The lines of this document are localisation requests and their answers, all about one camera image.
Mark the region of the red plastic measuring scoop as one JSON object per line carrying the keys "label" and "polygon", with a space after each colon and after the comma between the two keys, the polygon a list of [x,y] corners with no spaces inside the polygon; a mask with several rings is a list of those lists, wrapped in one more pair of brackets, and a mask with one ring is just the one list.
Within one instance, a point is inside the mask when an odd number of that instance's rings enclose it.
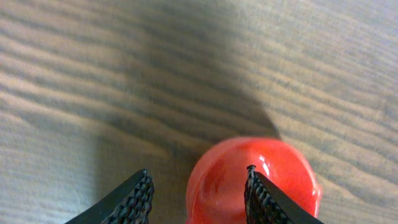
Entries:
{"label": "red plastic measuring scoop", "polygon": [[260,137],[221,141],[198,160],[187,185],[187,223],[245,223],[250,165],[294,223],[319,223],[322,188],[309,162],[287,143]]}

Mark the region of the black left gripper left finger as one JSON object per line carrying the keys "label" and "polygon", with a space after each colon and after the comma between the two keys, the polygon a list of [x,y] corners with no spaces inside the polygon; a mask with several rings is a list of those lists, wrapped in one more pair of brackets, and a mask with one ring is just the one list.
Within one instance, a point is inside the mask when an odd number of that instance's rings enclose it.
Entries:
{"label": "black left gripper left finger", "polygon": [[154,183],[141,169],[66,224],[148,224]]}

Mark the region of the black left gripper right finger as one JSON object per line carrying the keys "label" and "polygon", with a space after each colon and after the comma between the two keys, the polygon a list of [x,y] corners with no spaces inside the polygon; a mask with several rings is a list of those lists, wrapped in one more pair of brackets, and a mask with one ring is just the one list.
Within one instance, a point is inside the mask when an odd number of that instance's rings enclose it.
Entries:
{"label": "black left gripper right finger", "polygon": [[247,171],[244,190],[247,224],[323,224],[256,171],[256,166],[248,166]]}

